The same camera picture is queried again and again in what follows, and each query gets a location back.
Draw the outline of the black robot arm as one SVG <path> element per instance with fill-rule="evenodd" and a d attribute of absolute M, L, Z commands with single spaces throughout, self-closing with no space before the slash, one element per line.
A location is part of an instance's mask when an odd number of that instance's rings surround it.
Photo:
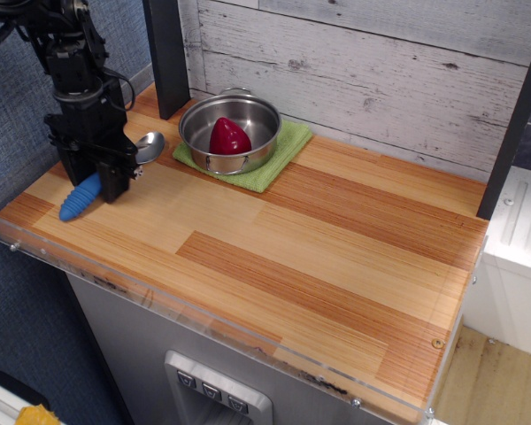
<path fill-rule="evenodd" d="M 30 43 L 52 79 L 61 112 L 44 118 L 51 143 L 73 185 L 92 174 L 111 204 L 141 172 L 137 148 L 124 133 L 124 76 L 107 68 L 105 40 L 86 1 L 0 1 L 0 45 L 13 32 Z"/>

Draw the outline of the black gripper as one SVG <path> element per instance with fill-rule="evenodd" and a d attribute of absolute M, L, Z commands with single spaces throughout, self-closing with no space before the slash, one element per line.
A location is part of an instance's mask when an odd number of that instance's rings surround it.
<path fill-rule="evenodd" d="M 128 191 L 138 167 L 137 148 L 124 134 L 127 109 L 119 81 L 97 80 L 94 90 L 55 97 L 61 112 L 46 115 L 44 122 L 72 185 L 98 172 L 104 201 L 114 203 Z"/>

